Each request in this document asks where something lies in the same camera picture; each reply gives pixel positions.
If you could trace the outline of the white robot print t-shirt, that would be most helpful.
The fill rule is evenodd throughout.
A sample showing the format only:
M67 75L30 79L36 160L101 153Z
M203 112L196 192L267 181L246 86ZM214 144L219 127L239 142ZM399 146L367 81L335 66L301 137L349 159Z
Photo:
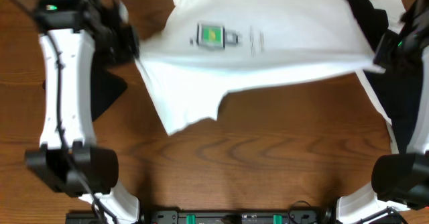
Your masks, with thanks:
M380 72L346 0L173 0L136 66L168 135L229 93Z

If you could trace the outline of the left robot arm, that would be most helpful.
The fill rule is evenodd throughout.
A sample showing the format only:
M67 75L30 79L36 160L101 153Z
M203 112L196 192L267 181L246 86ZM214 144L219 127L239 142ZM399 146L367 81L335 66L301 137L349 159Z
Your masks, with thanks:
M97 145L91 95L111 105L126 89L103 71L139 57L139 38L126 7L101 0L39 0L33 19L46 72L46 113L39 148L25 153L27 167L51 190L90 204L97 223L138 223L140 203L119 181L116 153Z

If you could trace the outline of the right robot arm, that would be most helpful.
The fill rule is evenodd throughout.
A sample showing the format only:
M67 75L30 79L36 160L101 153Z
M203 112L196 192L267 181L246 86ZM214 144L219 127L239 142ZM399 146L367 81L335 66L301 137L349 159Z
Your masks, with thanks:
M415 0L400 20L401 32L384 33L373 62L391 76L418 74L418 105L410 108L414 123L406 130L406 149L378 158L371 182L337 201L337 223L391 223L402 211L428 206L428 0Z

